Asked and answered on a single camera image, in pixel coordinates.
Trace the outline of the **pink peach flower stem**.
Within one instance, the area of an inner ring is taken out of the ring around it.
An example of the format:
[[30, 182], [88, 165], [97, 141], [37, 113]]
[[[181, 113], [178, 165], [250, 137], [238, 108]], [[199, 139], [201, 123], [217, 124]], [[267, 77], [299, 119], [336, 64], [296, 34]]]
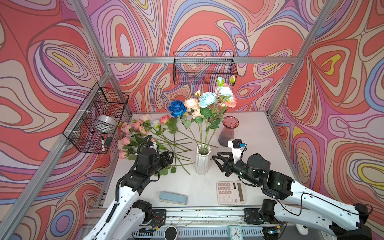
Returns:
[[211, 116], [207, 118], [206, 144], [212, 141], [213, 135], [223, 121], [226, 111], [229, 108], [234, 108], [237, 104], [232, 87], [225, 82], [225, 79], [218, 77], [216, 82], [215, 89], [209, 92], [206, 97], [207, 107], [211, 111]]

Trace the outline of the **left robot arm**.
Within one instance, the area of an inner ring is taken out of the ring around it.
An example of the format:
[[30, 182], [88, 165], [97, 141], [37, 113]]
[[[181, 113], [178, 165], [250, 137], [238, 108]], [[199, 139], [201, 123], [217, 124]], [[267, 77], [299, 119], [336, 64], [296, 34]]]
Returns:
[[173, 161], [173, 152], [160, 153], [151, 147], [141, 150], [128, 173], [118, 180], [113, 203], [84, 239], [126, 240], [138, 226], [150, 223], [152, 204], [139, 197], [152, 182], [151, 177]]

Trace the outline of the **light blue flower stem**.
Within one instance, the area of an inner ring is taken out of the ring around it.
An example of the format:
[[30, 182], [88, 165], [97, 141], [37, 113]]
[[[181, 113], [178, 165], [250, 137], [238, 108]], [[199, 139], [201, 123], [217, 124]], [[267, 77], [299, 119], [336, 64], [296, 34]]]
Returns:
[[225, 79], [218, 77], [216, 82], [214, 91], [202, 93], [199, 97], [200, 115], [195, 117], [195, 122], [200, 131], [201, 145], [198, 147], [198, 152], [201, 155], [209, 153], [209, 144], [213, 138], [212, 135], [209, 136], [209, 132], [215, 133], [224, 120], [224, 114], [229, 108], [237, 105], [232, 87], [225, 83]]

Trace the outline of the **blue artificial rose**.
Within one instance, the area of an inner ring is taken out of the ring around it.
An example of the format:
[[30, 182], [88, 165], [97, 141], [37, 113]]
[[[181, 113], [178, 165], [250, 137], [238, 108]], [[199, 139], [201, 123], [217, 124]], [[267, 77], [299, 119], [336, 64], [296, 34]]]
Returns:
[[170, 133], [175, 134], [179, 131], [177, 127], [177, 122], [180, 120], [182, 122], [182, 125], [185, 127], [186, 130], [188, 130], [192, 134], [192, 139], [196, 142], [198, 145], [198, 141], [196, 140], [194, 134], [192, 133], [190, 127], [192, 125], [192, 122], [188, 120], [187, 118], [187, 107], [185, 106], [183, 101], [173, 101], [171, 102], [171, 105], [169, 106], [169, 111], [171, 113], [172, 118], [166, 123], [168, 126]]

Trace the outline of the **cream artificial flower stem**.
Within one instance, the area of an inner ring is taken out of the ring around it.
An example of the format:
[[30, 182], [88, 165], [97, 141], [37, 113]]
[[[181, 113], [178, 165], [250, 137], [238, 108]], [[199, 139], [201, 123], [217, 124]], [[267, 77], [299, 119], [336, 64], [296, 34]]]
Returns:
[[[181, 116], [182, 124], [184, 125], [186, 130], [188, 130], [192, 134], [193, 139], [195, 140], [198, 146], [199, 154], [201, 155], [205, 154], [206, 149], [202, 139], [202, 122], [204, 118], [200, 111], [199, 101], [196, 98], [190, 98], [184, 101], [184, 106], [187, 109], [187, 111]], [[196, 139], [194, 132], [191, 130], [192, 123], [196, 123], [199, 127], [199, 131], [200, 131], [199, 141]]]

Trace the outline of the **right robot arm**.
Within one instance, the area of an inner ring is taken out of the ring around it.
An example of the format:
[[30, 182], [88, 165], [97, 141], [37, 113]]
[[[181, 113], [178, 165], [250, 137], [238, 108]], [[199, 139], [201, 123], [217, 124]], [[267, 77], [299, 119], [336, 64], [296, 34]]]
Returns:
[[372, 231], [366, 225], [373, 207], [338, 202], [323, 196], [270, 169], [271, 163], [259, 154], [247, 162], [235, 161], [231, 153], [213, 156], [221, 172], [235, 174], [251, 187], [259, 187], [267, 199], [261, 208], [245, 210], [245, 222], [251, 225], [293, 223], [335, 236], [338, 240], [370, 240]]

